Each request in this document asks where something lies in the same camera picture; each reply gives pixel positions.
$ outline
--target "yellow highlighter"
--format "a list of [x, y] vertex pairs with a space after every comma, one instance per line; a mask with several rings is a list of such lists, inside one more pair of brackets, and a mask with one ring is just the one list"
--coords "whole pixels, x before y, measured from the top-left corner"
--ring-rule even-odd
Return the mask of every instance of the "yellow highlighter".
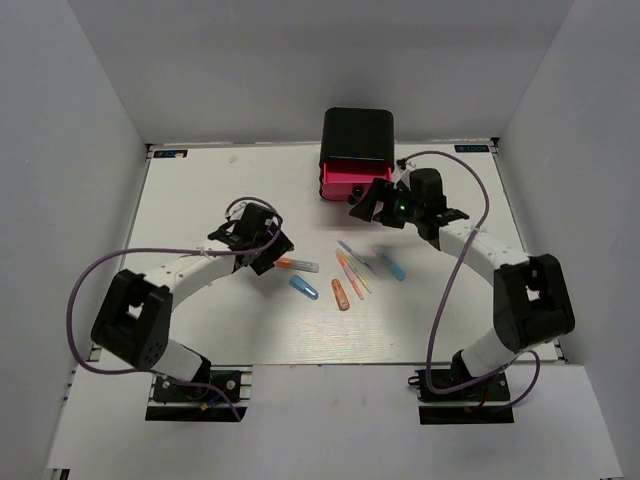
[[351, 270], [349, 270], [349, 266], [347, 265], [347, 262], [345, 262], [344, 258], [342, 258], [342, 252], [340, 251], [339, 248], [336, 250], [336, 258], [338, 259], [338, 262], [340, 262], [340, 265], [342, 265], [342, 269], [344, 270], [344, 274], [349, 279], [349, 283], [351, 283], [351, 286], [355, 290], [356, 295], [358, 295], [360, 300], [364, 300], [364, 295], [362, 295], [362, 292], [360, 291], [360, 287], [356, 283], [356, 279], [353, 276], [353, 273], [351, 273]]
[[364, 279], [364, 277], [362, 276], [362, 274], [358, 271], [358, 269], [353, 265], [353, 263], [351, 263], [351, 261], [349, 260], [349, 257], [347, 257], [344, 252], [340, 249], [338, 249], [338, 251], [340, 252], [340, 256], [344, 259], [344, 261], [347, 263], [347, 266], [351, 269], [351, 271], [356, 275], [356, 277], [358, 277], [358, 280], [360, 280], [360, 283], [362, 284], [362, 286], [364, 288], [367, 289], [367, 292], [369, 293], [373, 293], [371, 291], [371, 287], [369, 286], [369, 283]]

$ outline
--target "blue marker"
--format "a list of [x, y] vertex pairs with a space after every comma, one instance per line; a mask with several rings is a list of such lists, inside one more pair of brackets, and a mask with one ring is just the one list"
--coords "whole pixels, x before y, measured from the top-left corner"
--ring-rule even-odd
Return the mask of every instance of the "blue marker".
[[309, 297], [311, 300], [318, 299], [318, 291], [298, 275], [294, 275], [293, 277], [291, 277], [291, 279], [289, 280], [289, 285], [298, 290], [300, 293]]
[[378, 257], [384, 260], [384, 262], [387, 264], [387, 266], [391, 270], [391, 273], [393, 273], [393, 276], [396, 277], [399, 282], [407, 278], [407, 274], [404, 273], [404, 270], [402, 270], [396, 262], [391, 260], [381, 247], [373, 247], [373, 251], [375, 252], [376, 255], [378, 255]]

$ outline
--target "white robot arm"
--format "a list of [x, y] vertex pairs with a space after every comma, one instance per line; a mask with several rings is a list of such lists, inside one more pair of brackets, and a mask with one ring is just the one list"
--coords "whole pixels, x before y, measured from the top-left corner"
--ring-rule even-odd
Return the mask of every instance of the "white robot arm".
[[271, 210], [248, 203], [207, 237], [199, 247], [201, 256], [180, 257], [148, 272], [117, 273], [92, 340], [139, 371], [208, 383], [211, 362], [169, 339], [171, 312], [211, 282], [247, 266], [261, 275], [293, 250], [273, 218]]
[[[456, 258], [476, 230], [468, 215], [447, 207], [442, 178], [432, 168], [407, 170], [396, 184], [377, 178], [360, 198], [352, 192], [351, 203], [351, 216], [393, 228], [412, 223], [421, 238]], [[480, 230], [464, 263], [493, 285], [494, 318], [492, 329], [453, 356], [454, 384], [487, 375], [573, 330], [575, 319], [555, 257], [529, 256]]]

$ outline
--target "orange pen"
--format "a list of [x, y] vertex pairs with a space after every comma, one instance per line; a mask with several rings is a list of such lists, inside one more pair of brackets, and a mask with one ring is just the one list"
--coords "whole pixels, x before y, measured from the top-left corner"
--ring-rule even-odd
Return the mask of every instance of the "orange pen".
[[338, 309], [341, 312], [349, 310], [351, 305], [349, 305], [349, 299], [347, 298], [347, 294], [344, 293], [344, 288], [342, 288], [340, 280], [337, 278], [331, 280], [331, 288], [333, 288], [333, 294], [336, 297], [336, 302], [338, 302]]
[[345, 262], [344, 258], [342, 258], [342, 252], [340, 251], [339, 248], [336, 250], [336, 258], [338, 259], [338, 262], [340, 262], [340, 265], [342, 265], [342, 269], [344, 270], [344, 274], [349, 279], [349, 283], [351, 283], [351, 286], [355, 290], [356, 295], [358, 295], [358, 298], [360, 298], [360, 300], [364, 300], [364, 295], [362, 295], [362, 292], [360, 291], [360, 287], [356, 283], [356, 279], [353, 276], [353, 273], [351, 273], [351, 270], [349, 270], [347, 262]]

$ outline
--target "white wall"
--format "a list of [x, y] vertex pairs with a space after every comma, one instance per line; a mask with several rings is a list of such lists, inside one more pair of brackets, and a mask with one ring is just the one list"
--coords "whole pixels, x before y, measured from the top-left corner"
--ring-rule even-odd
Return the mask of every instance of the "white wall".
[[532, 251], [564, 267], [584, 363], [625, 478], [640, 478], [640, 3], [577, 1], [501, 141]]
[[319, 140], [334, 105], [400, 140], [502, 134], [573, 0], [70, 0], [143, 139]]
[[[0, 10], [0, 478], [22, 480], [40, 478], [73, 364], [66, 298], [123, 245], [145, 149], [65, 1]], [[78, 310], [85, 348], [98, 277]]]

